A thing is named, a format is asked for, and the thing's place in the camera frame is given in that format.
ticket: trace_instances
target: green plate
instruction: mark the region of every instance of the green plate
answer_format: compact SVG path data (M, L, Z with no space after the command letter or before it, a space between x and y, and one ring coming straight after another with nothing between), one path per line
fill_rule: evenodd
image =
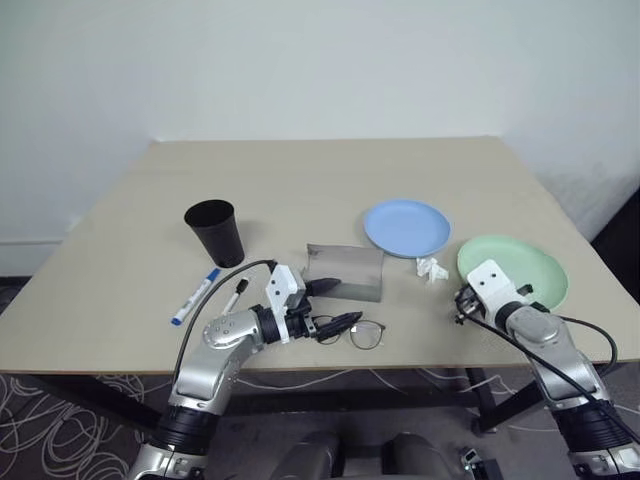
M560 306L569 290L567 274L557 260L542 250L506 235L483 235L465 243L458 252L458 272L463 279L474 268L493 259L515 283L533 286L529 298L549 310Z

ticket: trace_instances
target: white tissue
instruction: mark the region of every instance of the white tissue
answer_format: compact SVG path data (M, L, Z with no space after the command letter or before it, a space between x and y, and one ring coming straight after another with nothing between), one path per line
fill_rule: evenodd
M424 277L428 275L429 283L435 283L436 280L447 280L449 278L449 271L438 265L438 261L435 258L416 258L418 266L418 276Z

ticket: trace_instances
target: white wall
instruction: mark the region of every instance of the white wall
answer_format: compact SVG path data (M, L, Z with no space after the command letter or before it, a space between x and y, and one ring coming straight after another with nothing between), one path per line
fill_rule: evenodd
M152 139L500 135L591 238L640 183L638 25L634 0L4 0L0 275Z

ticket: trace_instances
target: beige tabletop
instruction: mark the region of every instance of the beige tabletop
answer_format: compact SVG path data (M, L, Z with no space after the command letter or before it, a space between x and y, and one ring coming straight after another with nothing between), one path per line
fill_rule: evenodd
M0 317L0 370L150 372L173 367L184 327L169 323L213 264L182 217L223 198L236 207L247 260L303 268L306 244L371 246L368 208L391 198L428 202L453 234L435 257L451 272L434 288L415 262L385 255L381 303L313 300L314 313L362 310L387 326L374 350L345 335L302 339L249 360L252 369L481 366L524 363L476 326L453 322L460 246L507 234L553 255L570 278L559 312L606 328L624 360L640 357L640 310L551 195L498 139L179 142L153 145L73 230ZM255 269L237 308L265 302ZM219 315L235 282L214 296L194 330ZM576 345L605 360L607 343L570 325Z

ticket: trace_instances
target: marker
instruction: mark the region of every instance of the marker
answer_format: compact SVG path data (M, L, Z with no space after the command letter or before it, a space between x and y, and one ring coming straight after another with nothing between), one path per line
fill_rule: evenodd
M236 303L238 303L240 295L242 295L242 292L246 290L247 285L249 285L249 279L247 277L244 277L238 282L235 293L231 295L231 298L227 302L227 305L222 310L222 315L227 315L231 310L233 310L233 307L235 307Z
M209 286L215 281L216 277L219 274L220 274L220 269L214 268L213 271L209 275L207 275L207 278L205 278L202 281L198 289L193 293L193 295L189 297L189 299L185 302L182 308L178 310L178 313L176 313L173 316L173 318L171 319L171 323L173 325L176 325L176 326L182 325L182 322L184 322L184 319L187 317L187 315L189 315L191 310L193 310L193 307L195 307L198 304L200 299L207 292L207 289L209 288Z

